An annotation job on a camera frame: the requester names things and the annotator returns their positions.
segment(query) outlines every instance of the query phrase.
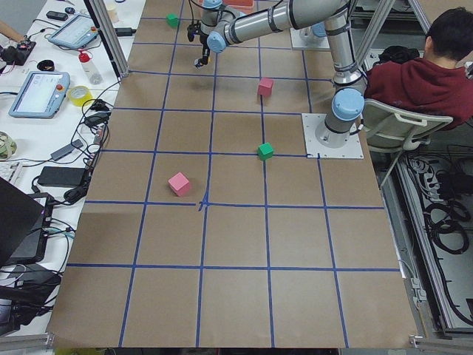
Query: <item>red hoodie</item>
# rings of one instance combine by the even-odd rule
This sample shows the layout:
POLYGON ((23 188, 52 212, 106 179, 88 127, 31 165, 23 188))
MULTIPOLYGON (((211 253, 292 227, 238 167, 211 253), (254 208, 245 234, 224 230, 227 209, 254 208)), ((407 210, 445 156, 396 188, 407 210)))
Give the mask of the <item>red hoodie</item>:
POLYGON ((404 64, 392 61, 368 73, 365 98, 428 115, 452 116, 452 129, 473 116, 473 81, 464 68, 446 69, 423 58, 404 64))

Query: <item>tape roll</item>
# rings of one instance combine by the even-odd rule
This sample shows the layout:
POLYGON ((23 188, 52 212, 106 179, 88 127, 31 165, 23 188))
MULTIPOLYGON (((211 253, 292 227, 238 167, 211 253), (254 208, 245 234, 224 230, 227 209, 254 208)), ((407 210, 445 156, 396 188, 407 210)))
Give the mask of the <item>tape roll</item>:
POLYGON ((88 87, 73 87, 67 93, 67 97, 71 100, 74 106, 82 107, 84 104, 92 103, 92 93, 88 87))
POLYGON ((16 152, 15 141, 5 132, 0 132, 0 161, 6 160, 16 152))

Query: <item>water bottle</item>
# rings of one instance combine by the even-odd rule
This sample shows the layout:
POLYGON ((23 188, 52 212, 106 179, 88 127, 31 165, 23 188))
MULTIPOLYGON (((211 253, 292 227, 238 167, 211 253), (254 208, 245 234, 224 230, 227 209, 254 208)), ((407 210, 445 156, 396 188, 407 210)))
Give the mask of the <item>water bottle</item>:
POLYGON ((97 67, 92 62, 92 58, 84 50, 79 50, 79 61, 82 64, 84 72, 89 81, 96 85, 102 82, 102 75, 98 72, 97 67))

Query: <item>dark hair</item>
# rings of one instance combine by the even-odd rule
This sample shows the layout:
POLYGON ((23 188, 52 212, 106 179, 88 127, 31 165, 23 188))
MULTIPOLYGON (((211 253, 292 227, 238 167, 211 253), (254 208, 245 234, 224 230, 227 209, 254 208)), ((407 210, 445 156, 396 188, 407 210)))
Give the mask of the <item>dark hair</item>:
POLYGON ((434 54, 459 61, 473 50, 473 13, 457 7, 442 13, 427 32, 434 54))

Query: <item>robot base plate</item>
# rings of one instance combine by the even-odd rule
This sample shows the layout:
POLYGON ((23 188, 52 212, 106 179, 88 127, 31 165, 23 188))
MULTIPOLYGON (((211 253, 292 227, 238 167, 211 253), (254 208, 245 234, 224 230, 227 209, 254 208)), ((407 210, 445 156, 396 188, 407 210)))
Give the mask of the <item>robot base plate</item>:
POLYGON ((348 141, 340 148, 330 148, 319 142, 316 138, 316 128, 324 121, 325 116, 324 113, 302 114, 307 157, 321 159, 363 159, 363 150, 361 149, 358 135, 349 136, 348 141))
POLYGON ((301 30, 295 30, 293 28, 290 29, 290 41, 293 45, 293 50, 318 50, 321 52, 329 52, 330 47, 328 45, 328 39, 320 38, 319 41, 304 41, 301 38, 299 33, 301 30))

